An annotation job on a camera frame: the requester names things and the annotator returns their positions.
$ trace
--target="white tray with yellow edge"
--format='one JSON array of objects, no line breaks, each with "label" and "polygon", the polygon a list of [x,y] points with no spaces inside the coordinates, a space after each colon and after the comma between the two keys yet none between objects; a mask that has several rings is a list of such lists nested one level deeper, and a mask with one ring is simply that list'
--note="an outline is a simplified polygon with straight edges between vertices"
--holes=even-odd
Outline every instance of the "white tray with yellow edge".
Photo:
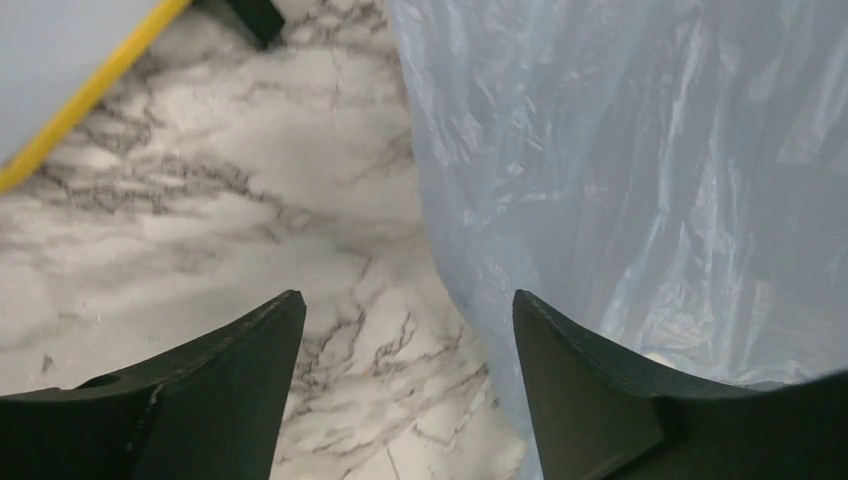
[{"label": "white tray with yellow edge", "polygon": [[56,144],[191,0],[0,0],[0,193]]}]

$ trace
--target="translucent plastic bag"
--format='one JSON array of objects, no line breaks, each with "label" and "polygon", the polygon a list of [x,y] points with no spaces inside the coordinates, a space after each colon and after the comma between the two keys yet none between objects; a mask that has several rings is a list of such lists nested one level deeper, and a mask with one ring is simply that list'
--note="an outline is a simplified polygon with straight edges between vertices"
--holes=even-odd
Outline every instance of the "translucent plastic bag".
[{"label": "translucent plastic bag", "polygon": [[848,2],[392,1],[434,256],[522,434],[518,288],[714,380],[848,366]]}]

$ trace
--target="dark green object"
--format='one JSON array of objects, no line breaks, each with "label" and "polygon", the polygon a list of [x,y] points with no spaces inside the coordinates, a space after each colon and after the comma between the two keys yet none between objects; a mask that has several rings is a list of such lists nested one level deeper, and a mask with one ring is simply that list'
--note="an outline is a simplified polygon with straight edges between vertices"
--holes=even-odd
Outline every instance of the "dark green object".
[{"label": "dark green object", "polygon": [[286,19],[271,0],[227,0],[259,48],[266,49],[280,36]]},{"label": "dark green object", "polygon": [[848,478],[848,374],[732,387],[642,357],[531,293],[513,309],[547,480]]},{"label": "dark green object", "polygon": [[0,478],[267,480],[305,316],[286,292],[74,390],[0,397]]}]

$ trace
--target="marble table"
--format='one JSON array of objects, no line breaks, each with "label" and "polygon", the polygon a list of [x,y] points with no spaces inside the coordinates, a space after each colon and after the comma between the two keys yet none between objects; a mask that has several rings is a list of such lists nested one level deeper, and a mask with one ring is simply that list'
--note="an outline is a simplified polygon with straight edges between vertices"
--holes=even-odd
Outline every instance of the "marble table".
[{"label": "marble table", "polygon": [[372,0],[286,0],[256,53],[190,10],[0,198],[0,394],[309,306],[272,478],[500,480],[523,454],[423,232]]}]

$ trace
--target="yellow strip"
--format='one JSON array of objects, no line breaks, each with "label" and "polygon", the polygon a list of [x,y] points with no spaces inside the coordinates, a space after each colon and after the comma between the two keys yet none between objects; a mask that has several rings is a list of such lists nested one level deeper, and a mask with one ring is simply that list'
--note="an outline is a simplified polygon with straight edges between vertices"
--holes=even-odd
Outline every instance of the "yellow strip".
[{"label": "yellow strip", "polygon": [[124,43],[112,53],[50,122],[0,170],[0,193],[15,187],[44,162],[45,157],[94,107],[142,53],[192,0],[162,0]]}]

